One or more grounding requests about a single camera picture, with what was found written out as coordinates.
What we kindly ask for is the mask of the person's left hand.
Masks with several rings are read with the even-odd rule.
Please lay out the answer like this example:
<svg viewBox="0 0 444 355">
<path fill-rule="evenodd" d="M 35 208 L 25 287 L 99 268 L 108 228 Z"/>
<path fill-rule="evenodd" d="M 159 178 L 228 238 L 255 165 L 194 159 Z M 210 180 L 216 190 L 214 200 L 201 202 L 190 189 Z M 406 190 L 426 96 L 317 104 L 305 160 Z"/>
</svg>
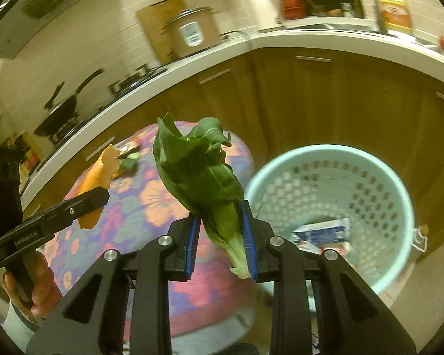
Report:
<svg viewBox="0 0 444 355">
<path fill-rule="evenodd" d="M 23 305 L 17 289 L 19 283 L 10 271 L 6 271 L 2 277 L 4 290 L 14 307 L 17 307 L 20 314 L 28 321 L 37 322 L 37 319 L 46 318 L 54 306 L 62 299 L 62 293 L 54 282 L 54 272 L 48 266 L 45 256 L 35 251 L 33 253 L 34 286 L 31 294 L 32 305 Z"/>
</svg>

